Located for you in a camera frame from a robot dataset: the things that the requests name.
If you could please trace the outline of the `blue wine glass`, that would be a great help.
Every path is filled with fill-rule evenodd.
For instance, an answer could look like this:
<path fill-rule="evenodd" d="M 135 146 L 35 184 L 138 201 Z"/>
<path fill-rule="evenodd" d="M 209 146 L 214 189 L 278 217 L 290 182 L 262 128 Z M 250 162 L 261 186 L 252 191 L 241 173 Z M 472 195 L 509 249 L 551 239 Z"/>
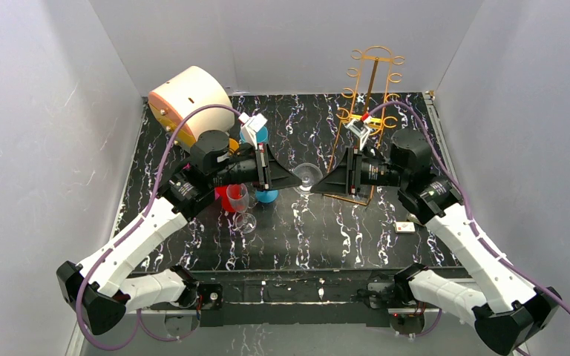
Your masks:
<path fill-rule="evenodd" d="M 278 190 L 256 191 L 255 196 L 258 202 L 269 204 L 278 197 Z"/>

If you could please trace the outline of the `round beige box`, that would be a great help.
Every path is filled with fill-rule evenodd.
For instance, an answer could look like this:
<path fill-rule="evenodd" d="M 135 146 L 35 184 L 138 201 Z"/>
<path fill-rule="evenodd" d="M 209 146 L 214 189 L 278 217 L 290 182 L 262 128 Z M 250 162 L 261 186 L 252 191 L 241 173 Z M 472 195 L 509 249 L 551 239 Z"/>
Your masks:
<path fill-rule="evenodd" d="M 226 91 L 211 74 L 191 66 L 167 80 L 148 94 L 148 105 L 154 118 L 168 133 L 173 133 L 182 119 L 205 105 L 231 107 Z M 175 144 L 189 151 L 199 135 L 208 130 L 228 132 L 235 124 L 231 111 L 213 108 L 193 116 L 180 130 Z"/>

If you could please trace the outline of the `red wine glass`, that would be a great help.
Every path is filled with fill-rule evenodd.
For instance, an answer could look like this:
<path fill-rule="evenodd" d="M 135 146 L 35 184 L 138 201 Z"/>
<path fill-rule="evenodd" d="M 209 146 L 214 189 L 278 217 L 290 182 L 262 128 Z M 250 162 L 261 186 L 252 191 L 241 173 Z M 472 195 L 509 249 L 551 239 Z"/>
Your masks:
<path fill-rule="evenodd" d="M 249 201 L 245 185 L 225 185 L 216 188 L 215 191 L 220 195 L 225 211 L 230 213 L 247 211 Z"/>

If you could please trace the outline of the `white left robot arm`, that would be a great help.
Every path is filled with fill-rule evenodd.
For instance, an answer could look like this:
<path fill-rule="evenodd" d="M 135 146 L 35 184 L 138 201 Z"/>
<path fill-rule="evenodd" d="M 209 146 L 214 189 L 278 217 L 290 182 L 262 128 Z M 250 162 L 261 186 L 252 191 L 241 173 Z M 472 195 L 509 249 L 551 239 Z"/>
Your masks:
<path fill-rule="evenodd" d="M 154 193 L 151 205 L 91 256 L 61 264 L 56 276 L 62 297 L 86 329 L 100 335 L 137 309 L 198 301 L 199 283 L 183 267 L 145 277 L 130 274 L 155 247 L 208 208 L 216 188 L 239 184 L 273 191 L 298 186 L 301 179 L 276 160 L 266 143 L 244 143 L 230 152 L 226 133 L 206 131 Z"/>

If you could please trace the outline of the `clear wine glass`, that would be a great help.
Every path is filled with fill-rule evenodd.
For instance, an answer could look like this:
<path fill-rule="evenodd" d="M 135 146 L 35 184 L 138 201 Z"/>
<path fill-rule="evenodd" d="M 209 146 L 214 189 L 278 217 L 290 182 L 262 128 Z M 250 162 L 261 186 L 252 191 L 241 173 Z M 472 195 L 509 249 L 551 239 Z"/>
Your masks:
<path fill-rule="evenodd" d="M 257 220 L 248 212 L 250 196 L 246 185 L 229 185 L 226 188 L 226 196 L 235 211 L 235 230 L 242 234 L 253 232 L 256 229 Z"/>
<path fill-rule="evenodd" d="M 301 184 L 295 187 L 295 190 L 301 195 L 311 194 L 311 187 L 323 177 L 320 168 L 312 163 L 301 163 L 292 169 L 292 173 L 301 180 Z"/>

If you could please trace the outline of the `orange wine glass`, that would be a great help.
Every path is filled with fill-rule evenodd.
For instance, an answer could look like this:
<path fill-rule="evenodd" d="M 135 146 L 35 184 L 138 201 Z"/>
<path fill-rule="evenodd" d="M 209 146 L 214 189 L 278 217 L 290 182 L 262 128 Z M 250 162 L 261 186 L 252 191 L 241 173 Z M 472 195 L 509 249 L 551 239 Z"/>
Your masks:
<path fill-rule="evenodd" d="M 233 138 L 229 138 L 229 152 L 234 154 L 238 151 L 240 144 Z"/>

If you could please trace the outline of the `clear wine glass front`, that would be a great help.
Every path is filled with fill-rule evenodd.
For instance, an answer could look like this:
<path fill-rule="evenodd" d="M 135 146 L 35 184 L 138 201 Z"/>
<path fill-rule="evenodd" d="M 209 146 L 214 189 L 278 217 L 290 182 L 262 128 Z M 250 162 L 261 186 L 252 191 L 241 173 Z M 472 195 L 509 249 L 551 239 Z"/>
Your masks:
<path fill-rule="evenodd" d="M 226 196 L 235 211 L 235 230 L 242 234 L 253 232 L 256 229 L 257 220 L 248 212 L 250 196 L 246 185 L 229 185 L 226 188 Z"/>

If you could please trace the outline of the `small white red box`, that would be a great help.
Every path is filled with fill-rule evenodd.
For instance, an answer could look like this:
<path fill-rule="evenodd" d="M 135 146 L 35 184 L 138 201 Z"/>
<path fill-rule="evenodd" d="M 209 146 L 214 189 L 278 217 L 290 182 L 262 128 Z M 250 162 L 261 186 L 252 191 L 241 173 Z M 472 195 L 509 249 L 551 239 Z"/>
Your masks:
<path fill-rule="evenodd" d="M 395 222 L 395 232 L 397 234 L 412 234 L 416 232 L 416 225 L 413 222 Z"/>

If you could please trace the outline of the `teal wine glass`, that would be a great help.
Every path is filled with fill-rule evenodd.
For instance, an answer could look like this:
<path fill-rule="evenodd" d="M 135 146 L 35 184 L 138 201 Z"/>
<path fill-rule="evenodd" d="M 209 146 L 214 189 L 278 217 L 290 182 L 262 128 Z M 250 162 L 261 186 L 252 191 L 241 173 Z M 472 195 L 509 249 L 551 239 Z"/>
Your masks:
<path fill-rule="evenodd" d="M 240 140 L 242 143 L 249 143 L 254 148 L 257 148 L 259 144 L 267 142 L 268 130 L 265 128 L 265 125 L 243 124 L 240 128 Z"/>

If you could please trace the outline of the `gold wine glass rack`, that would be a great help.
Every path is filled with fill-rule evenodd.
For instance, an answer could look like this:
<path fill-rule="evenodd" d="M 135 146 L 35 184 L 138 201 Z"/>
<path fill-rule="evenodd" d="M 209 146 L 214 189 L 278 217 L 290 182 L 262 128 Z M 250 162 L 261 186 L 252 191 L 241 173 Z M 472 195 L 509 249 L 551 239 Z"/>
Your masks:
<path fill-rule="evenodd" d="M 371 46 L 365 50 L 353 50 L 350 57 L 355 61 L 355 64 L 347 69 L 346 74 L 355 82 L 351 88 L 343 88 L 341 91 L 341 96 L 347 100 L 348 104 L 345 107 L 339 107 L 336 114 L 337 133 L 333 140 L 327 173 L 335 167 L 341 157 L 337 149 L 340 140 L 343 139 L 342 134 L 352 137 L 346 138 L 347 144 L 355 143 L 358 145 L 360 143 L 361 139 L 347 128 L 347 124 L 355 119 L 362 121 L 361 118 L 373 109 L 375 104 L 371 97 L 374 94 L 376 82 L 384 85 L 383 90 L 379 92 L 382 94 L 381 103 L 400 99 L 400 95 L 390 92 L 390 86 L 401 82 L 402 74 L 395 69 L 404 64 L 405 57 L 394 55 L 391 49 L 381 45 Z M 366 141 L 368 147 L 373 145 L 375 149 L 381 150 L 385 134 L 398 128 L 398 118 L 386 113 L 386 111 L 387 109 L 381 109 L 374 116 L 368 116 L 365 119 L 367 126 L 372 129 Z M 343 202 L 368 206 L 373 200 L 375 191 L 376 188 L 372 186 L 365 188 L 354 197 L 341 197 L 336 194 L 325 194 L 325 196 Z"/>

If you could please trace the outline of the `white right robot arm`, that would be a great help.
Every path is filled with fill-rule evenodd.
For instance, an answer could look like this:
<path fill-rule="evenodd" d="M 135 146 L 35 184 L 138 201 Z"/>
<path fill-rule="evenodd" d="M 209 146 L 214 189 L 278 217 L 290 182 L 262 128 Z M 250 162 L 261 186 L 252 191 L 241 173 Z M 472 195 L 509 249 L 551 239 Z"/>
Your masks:
<path fill-rule="evenodd" d="M 424 134 L 401 129 L 390 142 L 389 157 L 368 148 L 349 148 L 312 192 L 347 195 L 363 185 L 397 188 L 402 205 L 456 255 L 477 289 L 414 263 L 397 273 L 376 299 L 437 306 L 472 324 L 491 351 L 510 354 L 553 318 L 558 309 L 556 291 L 524 280 L 510 270 L 501 253 L 483 245 L 482 232 L 467 218 L 459 191 L 448 177 L 432 172 L 433 150 Z"/>

